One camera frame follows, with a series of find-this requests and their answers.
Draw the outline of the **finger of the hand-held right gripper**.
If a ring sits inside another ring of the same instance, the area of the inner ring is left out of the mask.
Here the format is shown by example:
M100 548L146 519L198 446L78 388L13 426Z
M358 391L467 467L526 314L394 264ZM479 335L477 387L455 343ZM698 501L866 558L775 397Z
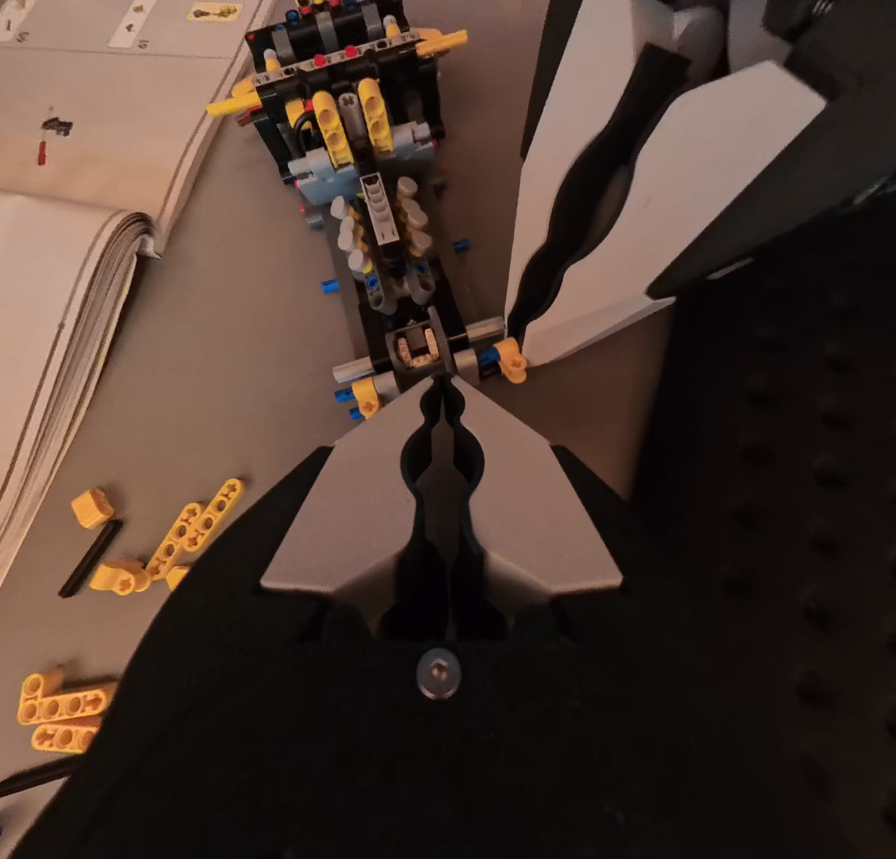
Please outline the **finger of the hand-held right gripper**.
M581 0L521 169L505 301L521 343L616 224L635 156L686 84L674 19L659 0Z
M765 61L686 92L647 138L619 218L525 329L534 367L675 302L647 289L812 123L826 98Z

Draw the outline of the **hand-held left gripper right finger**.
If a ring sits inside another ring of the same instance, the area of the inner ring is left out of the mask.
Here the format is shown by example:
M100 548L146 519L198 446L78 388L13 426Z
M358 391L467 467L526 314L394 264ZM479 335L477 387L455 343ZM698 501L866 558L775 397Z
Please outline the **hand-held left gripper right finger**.
M621 586L622 572L545 438L458 377L446 383L446 419L467 484L462 544L489 604L516 615Z

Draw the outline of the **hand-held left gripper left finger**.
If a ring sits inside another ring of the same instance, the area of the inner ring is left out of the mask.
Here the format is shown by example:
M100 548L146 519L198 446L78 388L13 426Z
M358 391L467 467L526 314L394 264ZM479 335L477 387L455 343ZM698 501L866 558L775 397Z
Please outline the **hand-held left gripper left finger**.
M444 628L444 561L427 539L442 377L426 377L332 446L261 578L351 605L381 629Z

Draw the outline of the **toy brick car chassis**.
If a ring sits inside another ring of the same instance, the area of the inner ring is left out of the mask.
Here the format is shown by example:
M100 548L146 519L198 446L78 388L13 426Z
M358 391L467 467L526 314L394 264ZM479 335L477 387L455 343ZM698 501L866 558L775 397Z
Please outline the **toy brick car chassis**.
M445 239L435 205L438 64L467 42L412 26L404 0L292 0L245 34L252 72L207 106L255 129L326 236L336 277L322 291L356 311L361 354L333 368L335 398L357 421L429 375L500 372L504 319L480 320L453 285L468 244Z

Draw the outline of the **scattered yellow toy beams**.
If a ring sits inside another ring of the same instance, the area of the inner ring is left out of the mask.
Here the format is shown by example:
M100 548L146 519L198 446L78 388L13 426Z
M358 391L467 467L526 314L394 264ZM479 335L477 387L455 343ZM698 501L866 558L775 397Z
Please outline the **scattered yellow toy beams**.
M226 480L208 503L183 507L148 561L107 560L105 554L84 587L121 597L139 595L157 583L176 590L195 566L198 553L223 529L244 492L241 479ZM34 751L80 756L97 736L118 683L66 688L64 680L60 665L29 674L21 684L16 721L30 730Z

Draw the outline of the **black toy axle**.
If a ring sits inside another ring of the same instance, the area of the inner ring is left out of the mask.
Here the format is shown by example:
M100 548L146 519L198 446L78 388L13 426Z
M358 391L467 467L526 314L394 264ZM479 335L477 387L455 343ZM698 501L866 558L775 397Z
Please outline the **black toy axle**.
M84 587L87 580L94 574L97 566L101 562L106 551L118 537L125 522L118 517L110 518L104 526L99 529L95 540L90 548L84 553L82 559L75 566L74 570L67 578L61 589L58 591L58 597L67 599L75 596Z

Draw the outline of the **dark dotted panel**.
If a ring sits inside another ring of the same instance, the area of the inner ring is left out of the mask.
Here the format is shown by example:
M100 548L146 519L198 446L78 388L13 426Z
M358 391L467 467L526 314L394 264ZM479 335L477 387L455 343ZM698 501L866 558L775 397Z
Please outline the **dark dotted panel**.
M782 857L894 857L894 336L894 198L701 282L636 475Z

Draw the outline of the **building instruction book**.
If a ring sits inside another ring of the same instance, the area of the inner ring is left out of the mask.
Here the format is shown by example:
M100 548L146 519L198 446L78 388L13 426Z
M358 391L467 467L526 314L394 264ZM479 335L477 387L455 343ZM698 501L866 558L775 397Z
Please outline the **building instruction book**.
M276 2L2 0L2 580Z

